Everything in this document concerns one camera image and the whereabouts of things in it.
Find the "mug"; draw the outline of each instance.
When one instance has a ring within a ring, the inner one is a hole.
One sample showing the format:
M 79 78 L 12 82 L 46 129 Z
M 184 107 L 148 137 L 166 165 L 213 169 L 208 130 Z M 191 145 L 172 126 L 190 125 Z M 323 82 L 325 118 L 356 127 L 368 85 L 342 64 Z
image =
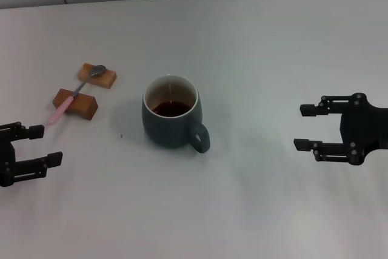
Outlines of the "mug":
M 168 110 L 174 104 L 177 111 L 172 110 L 168 115 L 157 111 L 160 106 Z M 179 111 L 180 107 L 188 111 Z M 150 139 L 164 147 L 177 148 L 190 143 L 199 153 L 210 148 L 209 133 L 202 124 L 198 90 L 185 77 L 166 75 L 154 80 L 143 94 L 142 120 Z

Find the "spoon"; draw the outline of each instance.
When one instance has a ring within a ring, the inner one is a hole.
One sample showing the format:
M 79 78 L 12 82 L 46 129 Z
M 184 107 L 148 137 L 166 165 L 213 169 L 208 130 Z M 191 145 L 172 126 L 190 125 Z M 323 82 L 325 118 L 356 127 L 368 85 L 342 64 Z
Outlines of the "spoon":
M 73 102 L 74 98 L 76 98 L 79 91 L 84 87 L 86 82 L 89 81 L 89 79 L 92 76 L 102 74 L 106 70 L 107 69 L 104 65 L 97 65 L 97 66 L 94 66 L 93 68 L 91 68 L 89 70 L 89 75 L 88 75 L 87 79 L 80 86 L 78 86 L 78 88 L 73 92 L 72 96 L 69 96 L 68 98 L 66 98 L 66 100 L 55 110 L 54 114 L 48 120 L 48 124 L 56 123 L 56 121 L 61 117 L 61 115 L 65 112 L 65 110 Z

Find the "coffee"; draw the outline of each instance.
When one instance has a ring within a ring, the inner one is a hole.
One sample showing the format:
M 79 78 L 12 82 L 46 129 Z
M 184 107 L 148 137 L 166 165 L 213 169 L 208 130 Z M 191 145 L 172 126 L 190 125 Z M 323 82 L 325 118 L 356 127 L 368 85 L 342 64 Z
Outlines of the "coffee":
M 183 115 L 191 109 L 191 106 L 181 103 L 180 101 L 167 101 L 156 106 L 152 111 L 157 115 L 172 118 Z

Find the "white table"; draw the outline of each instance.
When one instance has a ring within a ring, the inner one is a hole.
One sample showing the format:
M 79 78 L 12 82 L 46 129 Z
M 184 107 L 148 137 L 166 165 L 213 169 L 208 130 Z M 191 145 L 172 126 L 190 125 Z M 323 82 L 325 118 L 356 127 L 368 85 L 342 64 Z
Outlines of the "white table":
M 44 179 L 0 189 L 2 258 L 387 258 L 388 152 L 317 163 L 340 143 L 321 95 L 388 107 L 387 0 L 140 0 L 0 11 L 0 123 L 44 123 L 84 62 L 92 121 L 64 117 L 19 160 L 62 151 Z M 199 89 L 212 147 L 148 142 L 141 97 L 166 73 Z

